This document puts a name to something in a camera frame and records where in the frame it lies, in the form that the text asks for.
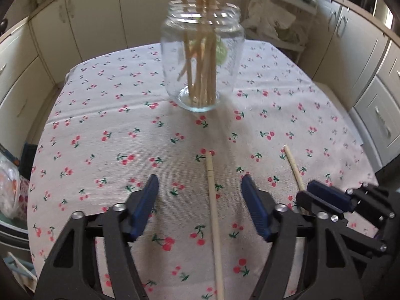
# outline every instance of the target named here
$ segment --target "glass jar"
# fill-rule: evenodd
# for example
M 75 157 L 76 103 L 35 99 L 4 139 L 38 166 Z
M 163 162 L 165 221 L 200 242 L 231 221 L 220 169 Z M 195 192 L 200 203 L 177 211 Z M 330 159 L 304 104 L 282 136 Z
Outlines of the glass jar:
M 161 52 L 165 86 L 175 103 L 206 112 L 232 93 L 245 39 L 240 16 L 233 4 L 169 2 Z

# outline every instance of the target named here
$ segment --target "silver bolt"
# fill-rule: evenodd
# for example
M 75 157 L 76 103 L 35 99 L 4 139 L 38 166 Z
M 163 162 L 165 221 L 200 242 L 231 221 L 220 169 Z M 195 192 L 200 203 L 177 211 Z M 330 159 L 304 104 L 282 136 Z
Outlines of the silver bolt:
M 120 212 L 126 210 L 126 208 L 127 206 L 124 203 L 118 203 L 112 207 L 112 210 L 115 212 Z
M 278 212 L 286 212 L 288 210 L 288 207 L 285 204 L 276 204 L 275 210 L 277 210 Z
M 81 219 L 85 216 L 85 214 L 82 211 L 75 211 L 74 213 L 71 214 L 71 218 L 77 220 Z
M 320 218 L 321 220 L 326 220 L 329 215 L 326 212 L 318 212 L 317 217 Z

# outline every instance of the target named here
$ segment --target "bundle of chopsticks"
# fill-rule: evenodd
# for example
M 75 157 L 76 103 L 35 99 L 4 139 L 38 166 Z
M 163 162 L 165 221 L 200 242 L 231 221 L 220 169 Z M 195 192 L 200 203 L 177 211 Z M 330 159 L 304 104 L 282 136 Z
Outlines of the bundle of chopsticks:
M 217 0 L 196 0 L 196 11 L 201 14 L 197 24 L 194 43 L 189 42 L 187 31 L 183 33 L 183 44 L 185 51 L 185 66 L 179 74 L 177 80 L 187 74 L 187 89 L 191 105 L 197 108 L 203 108 L 215 104 L 217 95 L 217 34 L 214 25 L 213 14 L 221 6 L 224 6 L 226 0 L 221 4 Z M 195 76 L 191 59 L 195 56 Z

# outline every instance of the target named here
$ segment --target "wooden chopstick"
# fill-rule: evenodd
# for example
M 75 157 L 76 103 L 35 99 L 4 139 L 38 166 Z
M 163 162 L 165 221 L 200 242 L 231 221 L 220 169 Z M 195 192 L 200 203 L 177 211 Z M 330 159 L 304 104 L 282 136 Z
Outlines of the wooden chopstick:
M 283 146 L 283 150 L 285 150 L 287 160 L 289 160 L 291 170 L 293 171 L 294 177 L 297 182 L 297 186 L 299 187 L 299 191 L 304 191 L 304 184 L 303 184 L 303 179 L 300 176 L 299 169 L 297 169 L 296 161 L 295 158 L 293 158 L 293 155 L 291 153 L 291 149 L 289 149 L 289 146 L 286 144 Z
M 224 300 L 224 277 L 221 258 L 220 228 L 218 224 L 217 196 L 215 194 L 213 159 L 211 152 L 205 154 L 205 168 L 207 170 L 209 206 L 211 209 L 212 244 L 214 248 L 215 279 L 217 299 Z

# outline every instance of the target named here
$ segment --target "cherry print tablecloth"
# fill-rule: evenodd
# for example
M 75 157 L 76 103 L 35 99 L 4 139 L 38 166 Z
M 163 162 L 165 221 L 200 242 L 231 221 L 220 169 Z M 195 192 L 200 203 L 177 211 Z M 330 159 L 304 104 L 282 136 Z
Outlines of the cherry print tablecloth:
M 160 180 L 143 236 L 131 251 L 150 299 L 210 299 L 215 276 L 205 152 L 213 153 L 227 299 L 248 299 L 269 245 L 241 197 L 249 172 L 276 202 L 295 206 L 297 184 L 288 144 L 304 183 L 341 189 L 376 183 L 339 112 L 272 45 L 246 41 L 236 89 L 205 114 L 188 112 L 165 90 L 159 44 L 97 57 L 71 70 L 41 136 L 29 187 L 29 242 L 37 273 L 70 214 L 106 211 Z M 351 227 L 373 235 L 357 215 Z M 102 242 L 100 277 L 112 295 Z M 295 254 L 287 293 L 301 268 Z

